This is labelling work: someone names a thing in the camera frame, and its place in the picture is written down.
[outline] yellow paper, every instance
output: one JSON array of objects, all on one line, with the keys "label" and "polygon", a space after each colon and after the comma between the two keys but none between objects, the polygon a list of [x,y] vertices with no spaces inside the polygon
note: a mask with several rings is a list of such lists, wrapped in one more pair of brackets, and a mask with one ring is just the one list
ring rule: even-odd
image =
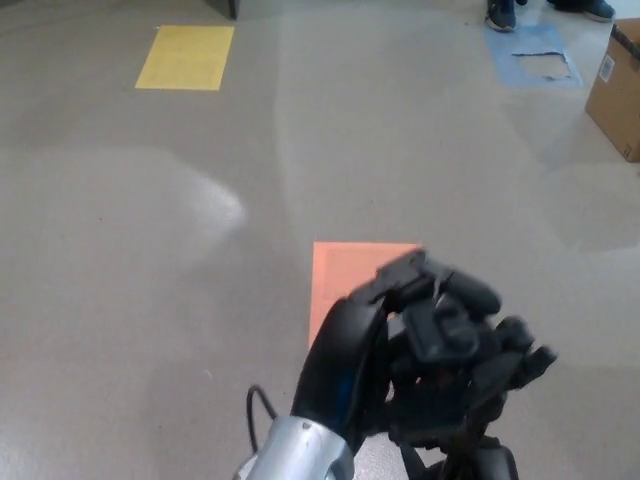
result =
[{"label": "yellow paper", "polygon": [[160,27],[136,88],[220,90],[233,27]]}]

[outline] sneaker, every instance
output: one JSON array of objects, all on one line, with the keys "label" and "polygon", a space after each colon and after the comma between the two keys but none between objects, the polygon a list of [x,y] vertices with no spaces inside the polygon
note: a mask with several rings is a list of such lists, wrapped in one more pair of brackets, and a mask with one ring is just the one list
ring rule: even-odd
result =
[{"label": "sneaker", "polygon": [[580,12],[596,22],[608,23],[616,16],[615,9],[606,0],[547,0],[556,10]]},{"label": "sneaker", "polygon": [[486,22],[498,32],[512,32],[516,28],[514,0],[487,0]]}]

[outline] wire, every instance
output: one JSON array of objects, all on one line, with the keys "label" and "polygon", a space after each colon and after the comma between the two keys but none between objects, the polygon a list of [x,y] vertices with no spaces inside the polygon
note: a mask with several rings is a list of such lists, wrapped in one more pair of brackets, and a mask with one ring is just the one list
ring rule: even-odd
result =
[{"label": "wire", "polygon": [[260,397],[260,401],[264,406],[264,409],[267,411],[267,414],[271,418],[271,420],[275,420],[278,416],[275,408],[269,401],[267,394],[262,389],[260,385],[251,385],[249,387],[249,391],[247,392],[247,426],[249,427],[249,441],[251,441],[251,450],[253,453],[258,453],[258,440],[256,440],[256,426],[253,418],[253,396],[254,394],[258,394]]}]

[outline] orange paper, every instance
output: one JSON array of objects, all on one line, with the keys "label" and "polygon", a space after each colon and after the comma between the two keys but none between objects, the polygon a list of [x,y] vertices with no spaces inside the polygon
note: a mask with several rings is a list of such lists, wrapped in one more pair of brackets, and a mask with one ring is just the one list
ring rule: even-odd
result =
[{"label": "orange paper", "polygon": [[336,300],[374,278],[378,267],[416,247],[408,243],[315,242],[309,346]]}]

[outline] gray floor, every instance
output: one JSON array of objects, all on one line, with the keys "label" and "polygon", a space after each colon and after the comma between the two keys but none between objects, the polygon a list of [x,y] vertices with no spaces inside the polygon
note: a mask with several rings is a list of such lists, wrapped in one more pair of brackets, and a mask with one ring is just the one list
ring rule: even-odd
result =
[{"label": "gray floor", "polygon": [[[0,478],[230,478],[248,385],[291,400],[315,239],[492,282],[562,356],[493,430],[522,478],[640,478],[638,169],[588,87],[497,83],[482,1],[244,0],[213,94],[133,89],[204,1],[0,10]],[[530,3],[590,85],[609,27]]]}]

